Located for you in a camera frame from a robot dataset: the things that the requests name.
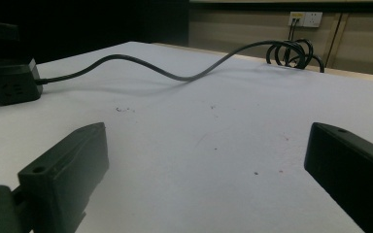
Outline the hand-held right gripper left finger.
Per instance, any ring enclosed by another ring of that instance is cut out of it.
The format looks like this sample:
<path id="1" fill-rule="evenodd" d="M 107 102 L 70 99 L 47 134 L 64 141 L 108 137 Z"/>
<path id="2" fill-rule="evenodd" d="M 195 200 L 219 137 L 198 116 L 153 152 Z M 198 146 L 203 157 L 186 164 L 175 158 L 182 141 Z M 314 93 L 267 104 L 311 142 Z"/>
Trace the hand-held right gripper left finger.
<path id="1" fill-rule="evenodd" d="M 75 233 L 90 195 L 109 169 L 106 127 L 81 127 L 18 172 L 35 233 Z"/>

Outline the black cube power socket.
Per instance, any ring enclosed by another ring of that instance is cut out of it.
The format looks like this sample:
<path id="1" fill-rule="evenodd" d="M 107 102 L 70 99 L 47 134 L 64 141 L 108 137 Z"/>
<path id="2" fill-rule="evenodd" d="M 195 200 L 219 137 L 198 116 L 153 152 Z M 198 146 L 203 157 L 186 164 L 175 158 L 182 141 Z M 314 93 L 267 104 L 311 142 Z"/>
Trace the black cube power socket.
<path id="1" fill-rule="evenodd" d="M 0 106 L 35 101 L 43 87 L 33 58 L 0 59 Z"/>

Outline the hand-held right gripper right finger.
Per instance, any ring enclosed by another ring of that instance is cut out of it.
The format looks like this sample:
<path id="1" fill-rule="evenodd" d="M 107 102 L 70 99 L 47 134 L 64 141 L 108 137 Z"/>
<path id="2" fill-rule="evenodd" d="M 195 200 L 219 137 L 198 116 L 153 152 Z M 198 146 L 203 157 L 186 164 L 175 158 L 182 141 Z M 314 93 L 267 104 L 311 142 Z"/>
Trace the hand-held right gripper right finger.
<path id="1" fill-rule="evenodd" d="M 315 122 L 304 169 L 365 233 L 373 233 L 372 143 L 343 128 Z"/>

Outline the white wall outlet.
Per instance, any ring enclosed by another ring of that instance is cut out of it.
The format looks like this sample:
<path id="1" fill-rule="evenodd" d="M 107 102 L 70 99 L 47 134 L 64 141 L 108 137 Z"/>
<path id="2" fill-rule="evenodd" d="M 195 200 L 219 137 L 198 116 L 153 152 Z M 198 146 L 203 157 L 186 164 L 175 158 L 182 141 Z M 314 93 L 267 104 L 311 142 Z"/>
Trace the white wall outlet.
<path id="1" fill-rule="evenodd" d="M 321 12 L 291 12 L 288 25 L 299 27 L 318 28 L 321 25 Z"/>

